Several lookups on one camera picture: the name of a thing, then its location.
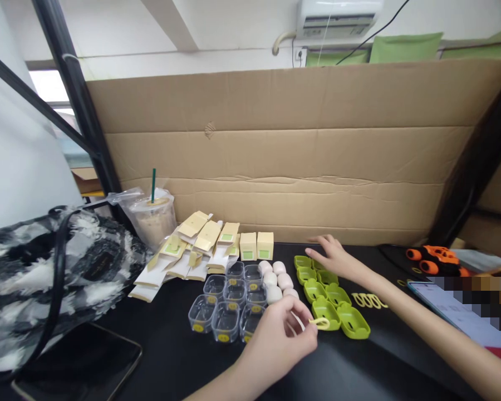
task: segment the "hand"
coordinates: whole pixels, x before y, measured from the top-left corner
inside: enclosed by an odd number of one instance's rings
[[[340,242],[330,234],[310,238],[310,241],[319,242],[328,258],[310,248],[306,248],[306,254],[335,275],[362,284],[364,279],[375,274],[369,267],[345,252]]]
[[[304,331],[294,314],[305,326]],[[275,302],[266,309],[236,365],[250,375],[253,384],[269,387],[317,348],[317,326],[308,323],[311,319],[306,305],[291,295]]]

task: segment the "white wall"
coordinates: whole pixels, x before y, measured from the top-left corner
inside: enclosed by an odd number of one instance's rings
[[[33,88],[0,5],[0,59]],[[0,227],[82,204],[51,126],[0,79]]]
[[[61,0],[88,80],[130,76],[291,68],[291,41],[280,54],[274,40],[296,28],[298,0],[173,0],[200,52],[175,52],[141,0]],[[31,0],[2,0],[25,60],[51,59]],[[370,36],[404,0],[385,0]],[[479,40],[501,31],[501,0],[411,0],[383,35],[444,32],[444,40]],[[335,41],[355,45],[364,38]],[[320,42],[295,41],[301,46]]]

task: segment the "air conditioner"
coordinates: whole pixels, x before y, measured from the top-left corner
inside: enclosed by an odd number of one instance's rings
[[[297,39],[364,36],[375,23],[383,3],[384,0],[301,0]]]

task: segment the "fluffy bag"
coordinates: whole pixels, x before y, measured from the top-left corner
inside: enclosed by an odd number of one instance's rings
[[[0,371],[22,366],[39,341],[50,308],[56,231],[73,210],[57,207],[0,229]],[[151,257],[123,226],[92,211],[79,211],[68,227],[64,295],[47,347],[106,313]]]

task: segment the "black phone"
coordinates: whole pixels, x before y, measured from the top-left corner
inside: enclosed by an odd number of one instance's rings
[[[142,353],[138,343],[82,324],[25,366],[11,386],[30,401],[111,400]]]

